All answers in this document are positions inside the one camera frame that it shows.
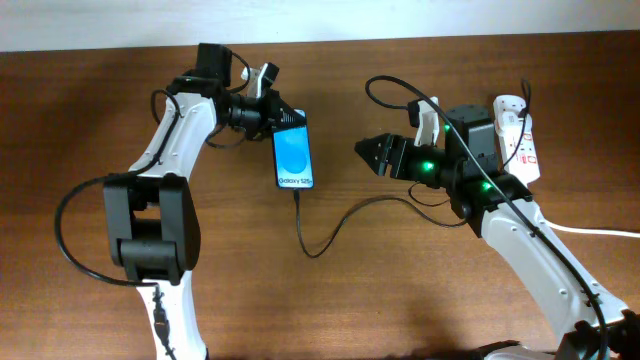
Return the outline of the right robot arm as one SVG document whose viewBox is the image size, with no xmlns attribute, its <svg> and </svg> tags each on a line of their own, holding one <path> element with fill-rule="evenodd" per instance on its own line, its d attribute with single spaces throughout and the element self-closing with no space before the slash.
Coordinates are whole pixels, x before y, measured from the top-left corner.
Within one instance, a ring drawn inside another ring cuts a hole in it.
<svg viewBox="0 0 640 360">
<path fill-rule="evenodd" d="M 445 189 L 456 216 L 507 262 L 541 309 L 559 342 L 554 358 L 638 358 L 638 314 L 580 264 L 529 189 L 499 170 L 488 109 L 447 111 L 443 148 L 422 138 L 426 122 L 438 118 L 430 107 L 412 120 L 415 137 L 384 133 L 354 150 L 378 176 Z"/>
</svg>

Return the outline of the blue Galaxy smartphone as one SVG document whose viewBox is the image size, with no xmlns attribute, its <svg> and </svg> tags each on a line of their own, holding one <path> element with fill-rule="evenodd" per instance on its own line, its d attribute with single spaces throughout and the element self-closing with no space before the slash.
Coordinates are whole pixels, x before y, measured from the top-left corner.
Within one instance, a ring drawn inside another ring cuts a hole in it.
<svg viewBox="0 0 640 360">
<path fill-rule="evenodd" d="M 282 189 L 311 189 L 314 174 L 306 126 L 273 134 L 276 184 Z"/>
</svg>

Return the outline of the white power strip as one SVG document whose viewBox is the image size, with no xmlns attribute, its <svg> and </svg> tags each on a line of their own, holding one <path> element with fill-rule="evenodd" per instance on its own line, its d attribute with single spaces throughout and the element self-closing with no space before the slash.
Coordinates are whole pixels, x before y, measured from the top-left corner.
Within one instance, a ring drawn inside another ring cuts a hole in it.
<svg viewBox="0 0 640 360">
<path fill-rule="evenodd" d="M 494 116 L 503 111 L 518 112 L 523 118 L 522 129 L 498 136 L 504 170 L 514 175 L 525 187 L 540 177 L 539 161 L 532 134 L 532 117 L 523 117 L 526 103 L 515 95 L 500 95 L 493 102 Z"/>
</svg>

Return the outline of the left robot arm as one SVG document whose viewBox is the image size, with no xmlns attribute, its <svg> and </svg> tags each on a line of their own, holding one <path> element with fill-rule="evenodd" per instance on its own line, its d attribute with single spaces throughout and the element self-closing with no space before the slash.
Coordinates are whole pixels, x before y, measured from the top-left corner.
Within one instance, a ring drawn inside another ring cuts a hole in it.
<svg viewBox="0 0 640 360">
<path fill-rule="evenodd" d="M 142 298 L 159 359 L 209 356 L 192 290 L 201 231 L 189 180 L 200 151 L 225 126 L 256 141 L 303 120 L 274 90 L 273 63 L 246 67 L 232 87 L 236 56 L 199 44 L 195 66 L 160 89 L 165 110 L 154 115 L 159 125 L 144 153 L 103 185 L 110 256 Z"/>
</svg>

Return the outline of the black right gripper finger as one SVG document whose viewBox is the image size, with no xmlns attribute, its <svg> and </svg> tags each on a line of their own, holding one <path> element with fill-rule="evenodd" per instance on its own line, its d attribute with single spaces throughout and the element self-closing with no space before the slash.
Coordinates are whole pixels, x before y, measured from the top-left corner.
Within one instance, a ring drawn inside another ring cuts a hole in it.
<svg viewBox="0 0 640 360">
<path fill-rule="evenodd" d="M 397 138 L 398 135 L 391 133 L 384 133 L 371 138 L 364 138 L 355 143 L 354 150 L 357 153 L 388 151 L 393 147 Z"/>
<path fill-rule="evenodd" d="M 386 174 L 389 160 L 389 148 L 387 146 L 382 144 L 356 144 L 354 150 L 377 176 Z"/>
</svg>

